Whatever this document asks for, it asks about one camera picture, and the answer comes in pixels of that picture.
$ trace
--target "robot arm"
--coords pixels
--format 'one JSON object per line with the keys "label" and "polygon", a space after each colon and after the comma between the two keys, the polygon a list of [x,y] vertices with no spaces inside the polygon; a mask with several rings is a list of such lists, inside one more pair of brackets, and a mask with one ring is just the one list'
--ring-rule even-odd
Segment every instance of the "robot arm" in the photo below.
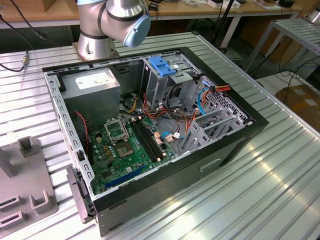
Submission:
{"label": "robot arm", "polygon": [[113,40],[134,48],[146,38],[151,20],[141,0],[78,0],[78,52],[86,60],[115,56]]}

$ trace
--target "cardboard box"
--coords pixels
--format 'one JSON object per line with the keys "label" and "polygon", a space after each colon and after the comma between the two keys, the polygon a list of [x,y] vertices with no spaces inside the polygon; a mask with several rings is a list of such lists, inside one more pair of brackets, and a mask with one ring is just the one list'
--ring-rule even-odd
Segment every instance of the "cardboard box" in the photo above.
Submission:
{"label": "cardboard box", "polygon": [[52,4],[54,4],[55,1],[56,0],[15,0],[14,2],[20,9],[45,12]]}
{"label": "cardboard box", "polygon": [[[284,102],[286,92],[283,88],[275,97]],[[320,133],[320,96],[309,86],[289,87],[285,105]]]}

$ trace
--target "red wire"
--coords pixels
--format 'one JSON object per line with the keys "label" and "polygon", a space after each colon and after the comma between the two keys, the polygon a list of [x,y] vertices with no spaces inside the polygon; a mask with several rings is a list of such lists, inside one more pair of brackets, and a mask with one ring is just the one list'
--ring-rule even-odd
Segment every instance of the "red wire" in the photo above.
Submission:
{"label": "red wire", "polygon": [[79,112],[75,112],[81,119],[84,125],[84,129],[85,129],[85,138],[86,138],[86,151],[88,152],[88,146],[89,146],[89,135],[88,135],[88,129],[87,129],[87,124],[86,124],[86,120],[84,119],[84,117],[79,113]]}

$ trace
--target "ram slot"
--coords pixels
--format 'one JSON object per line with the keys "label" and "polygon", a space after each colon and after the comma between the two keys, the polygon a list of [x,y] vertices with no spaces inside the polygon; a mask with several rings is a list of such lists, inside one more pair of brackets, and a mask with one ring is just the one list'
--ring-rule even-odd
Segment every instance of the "ram slot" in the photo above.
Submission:
{"label": "ram slot", "polygon": [[157,155],[158,158],[163,159],[164,156],[162,154],[162,152],[160,151],[158,144],[155,142],[155,140],[152,138],[152,136],[150,135],[150,133],[148,132],[148,129],[145,127],[145,125],[142,124],[142,122],[138,123],[138,127],[140,129],[140,131],[142,132],[142,134],[144,136],[147,136],[147,141],[148,143],[151,145],[151,148],[153,150],[153,152]]}
{"label": "ram slot", "polygon": [[132,123],[131,128],[153,163],[157,162],[158,158],[163,158],[161,151],[142,123]]}

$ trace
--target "green circuit board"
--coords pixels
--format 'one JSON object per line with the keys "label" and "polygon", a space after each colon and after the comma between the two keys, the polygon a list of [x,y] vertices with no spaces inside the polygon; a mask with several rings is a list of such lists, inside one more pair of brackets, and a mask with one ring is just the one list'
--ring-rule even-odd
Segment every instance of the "green circuit board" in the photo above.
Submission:
{"label": "green circuit board", "polygon": [[[149,131],[151,130],[152,133],[157,131],[149,118],[144,118],[141,122]],[[158,146],[165,154],[163,159],[160,161],[152,161],[134,133],[131,125],[128,122],[125,122],[124,126],[129,138],[127,141],[117,142],[116,145],[112,145],[105,128],[101,128],[89,134],[93,145],[94,163],[91,167],[94,172],[94,179],[91,182],[91,186],[94,194],[103,193],[108,189],[106,188],[106,184],[111,182],[114,183],[115,180],[119,180],[121,177],[128,177],[128,174],[134,174],[137,171],[139,171],[139,174],[145,173],[175,158],[175,154],[171,147],[165,142],[165,149],[160,147],[160,145]],[[115,129],[115,136],[121,133],[120,128],[117,126],[112,127]],[[150,135],[156,143],[156,138],[151,134],[151,131]]]}

